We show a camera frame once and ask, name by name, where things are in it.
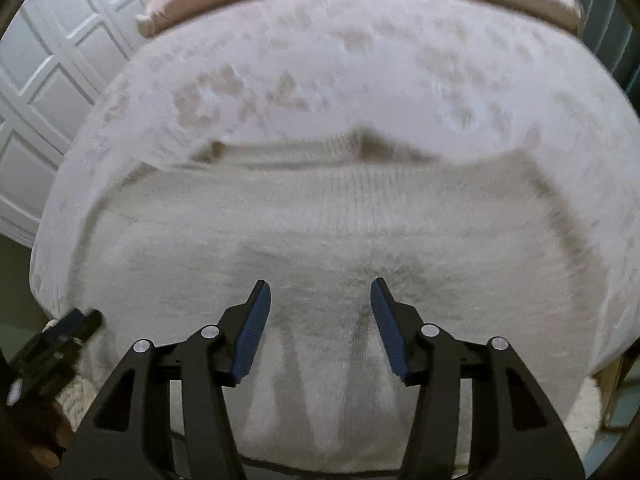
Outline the beige sweater with black hearts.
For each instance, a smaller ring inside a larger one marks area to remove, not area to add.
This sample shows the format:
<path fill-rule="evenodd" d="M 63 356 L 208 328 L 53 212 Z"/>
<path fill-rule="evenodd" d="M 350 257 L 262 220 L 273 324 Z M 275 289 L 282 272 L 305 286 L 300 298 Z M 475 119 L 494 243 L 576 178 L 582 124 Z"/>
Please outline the beige sweater with black hearts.
<path fill-rule="evenodd" d="M 390 370 L 375 278 L 451 335 L 506 337 L 573 441 L 593 441 L 604 274 L 526 151 L 447 164 L 356 130 L 177 160 L 112 155 L 105 169 L 67 282 L 73 306 L 105 316 L 91 351 L 104 372 L 137 338 L 175 342 L 270 284 L 258 356 L 229 402 L 244 456 L 336 474 L 399 467 L 416 392 Z"/>

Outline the cream fluffy rug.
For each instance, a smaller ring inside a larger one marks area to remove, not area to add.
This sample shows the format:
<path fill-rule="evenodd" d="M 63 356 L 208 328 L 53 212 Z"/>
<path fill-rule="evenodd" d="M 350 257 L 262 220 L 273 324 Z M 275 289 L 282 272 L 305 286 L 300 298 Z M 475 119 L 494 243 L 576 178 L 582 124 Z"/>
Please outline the cream fluffy rug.
<path fill-rule="evenodd" d="M 74 431 L 79 428 L 99 390 L 100 368 L 92 354 L 93 339 L 91 337 L 80 350 L 74 379 L 56 397 Z"/>

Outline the white panelled wardrobe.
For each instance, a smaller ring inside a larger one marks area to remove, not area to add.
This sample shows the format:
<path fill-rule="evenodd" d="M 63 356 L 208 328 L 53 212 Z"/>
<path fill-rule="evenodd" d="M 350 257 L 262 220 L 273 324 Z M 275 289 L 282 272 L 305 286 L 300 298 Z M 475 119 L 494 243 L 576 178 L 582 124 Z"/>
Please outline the white panelled wardrobe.
<path fill-rule="evenodd" d="M 25 0 L 1 38 L 1 233 L 32 246 L 56 170 L 144 40 L 148 0 Z"/>

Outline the pink floral bed mattress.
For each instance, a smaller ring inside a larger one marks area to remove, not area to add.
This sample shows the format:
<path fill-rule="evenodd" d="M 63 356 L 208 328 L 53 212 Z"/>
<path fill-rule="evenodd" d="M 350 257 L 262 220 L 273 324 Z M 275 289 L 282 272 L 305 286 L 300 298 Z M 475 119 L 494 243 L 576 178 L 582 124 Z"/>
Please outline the pink floral bed mattress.
<path fill-rule="evenodd" d="M 128 165 L 215 140 L 372 131 L 445 162 L 523 150 L 604 277 L 592 366 L 639 335 L 639 118 L 582 40 L 474 0 L 253 0 L 145 44 L 101 92 L 40 220 L 29 284 L 50 315 L 90 208 Z"/>

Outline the striped grey curtain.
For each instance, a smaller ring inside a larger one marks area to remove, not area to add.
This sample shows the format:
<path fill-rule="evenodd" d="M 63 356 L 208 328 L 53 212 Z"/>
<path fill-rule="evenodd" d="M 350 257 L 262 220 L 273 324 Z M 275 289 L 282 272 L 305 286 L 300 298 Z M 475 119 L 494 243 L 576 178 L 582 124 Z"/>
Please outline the striped grey curtain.
<path fill-rule="evenodd" d="M 617 0 L 579 0 L 585 11 L 582 41 L 639 106 L 639 33 Z"/>

